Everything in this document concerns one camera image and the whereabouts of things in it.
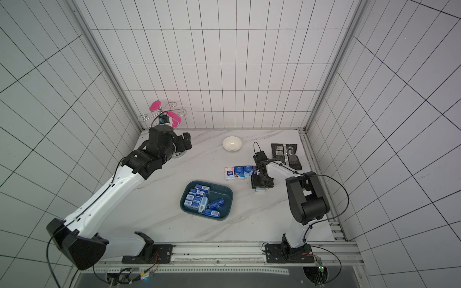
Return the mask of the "blue white pocket tissue pack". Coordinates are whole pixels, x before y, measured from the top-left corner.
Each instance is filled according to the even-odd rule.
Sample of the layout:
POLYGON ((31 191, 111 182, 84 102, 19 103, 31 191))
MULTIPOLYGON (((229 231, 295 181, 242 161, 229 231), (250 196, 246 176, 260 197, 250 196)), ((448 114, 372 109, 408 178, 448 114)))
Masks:
POLYGON ((254 174, 253 166, 244 166, 243 169, 244 169, 245 178, 251 178, 252 175, 254 174))

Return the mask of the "dark blue Tempo tissue pack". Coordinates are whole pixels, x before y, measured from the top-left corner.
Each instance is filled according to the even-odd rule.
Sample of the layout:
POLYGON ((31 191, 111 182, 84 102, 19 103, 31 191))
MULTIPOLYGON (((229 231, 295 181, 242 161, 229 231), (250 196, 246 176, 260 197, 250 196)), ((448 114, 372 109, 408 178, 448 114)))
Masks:
POLYGON ((211 209, 211 210, 219 210, 221 208, 223 208, 225 205, 225 201, 223 198, 221 199, 218 199, 218 200, 215 200, 213 202, 210 202, 208 204, 208 208, 211 209))

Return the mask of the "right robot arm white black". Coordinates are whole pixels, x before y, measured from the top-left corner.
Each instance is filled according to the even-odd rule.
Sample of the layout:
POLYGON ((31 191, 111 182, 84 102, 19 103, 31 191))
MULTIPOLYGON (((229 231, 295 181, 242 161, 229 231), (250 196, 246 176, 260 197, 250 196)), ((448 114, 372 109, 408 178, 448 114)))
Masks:
POLYGON ((319 175, 314 172, 298 172, 274 159, 256 164, 257 173, 252 175, 253 188, 273 188, 281 182, 286 188, 292 223, 282 236, 284 254, 307 251, 307 237, 316 224, 326 222, 330 212, 325 191, 319 175))

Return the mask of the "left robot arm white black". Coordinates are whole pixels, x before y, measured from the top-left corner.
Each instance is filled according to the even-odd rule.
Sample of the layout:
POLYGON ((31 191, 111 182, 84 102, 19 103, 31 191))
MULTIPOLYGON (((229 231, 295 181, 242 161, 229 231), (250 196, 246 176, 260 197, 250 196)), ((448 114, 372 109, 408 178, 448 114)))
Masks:
POLYGON ((46 227, 56 248, 77 267, 87 270, 100 260, 123 256, 136 263, 150 263, 154 241, 142 232, 134 237, 110 240, 98 231, 112 211, 135 188, 160 170, 170 159, 192 148, 190 133, 181 135, 169 125, 149 130, 142 145, 121 159, 116 171, 89 200, 65 219, 54 218, 46 227))

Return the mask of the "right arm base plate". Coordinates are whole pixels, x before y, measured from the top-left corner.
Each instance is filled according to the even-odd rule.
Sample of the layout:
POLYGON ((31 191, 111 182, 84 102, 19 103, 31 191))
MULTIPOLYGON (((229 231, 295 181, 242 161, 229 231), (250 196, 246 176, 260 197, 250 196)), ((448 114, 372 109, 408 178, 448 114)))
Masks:
POLYGON ((262 250, 268 264, 313 264, 315 262, 312 248, 308 244, 298 248, 291 248, 283 242, 264 244, 262 250))

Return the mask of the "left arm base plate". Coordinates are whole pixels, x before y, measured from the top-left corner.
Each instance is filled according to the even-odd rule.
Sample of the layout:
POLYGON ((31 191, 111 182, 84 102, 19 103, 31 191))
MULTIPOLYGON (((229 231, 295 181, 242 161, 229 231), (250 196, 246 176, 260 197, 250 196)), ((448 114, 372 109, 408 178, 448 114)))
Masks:
POLYGON ((157 264, 169 264, 172 256, 172 250, 174 246, 170 244, 165 245, 147 245, 141 250, 137 256, 124 256, 122 258, 123 264, 134 264, 134 265, 153 265, 157 264))

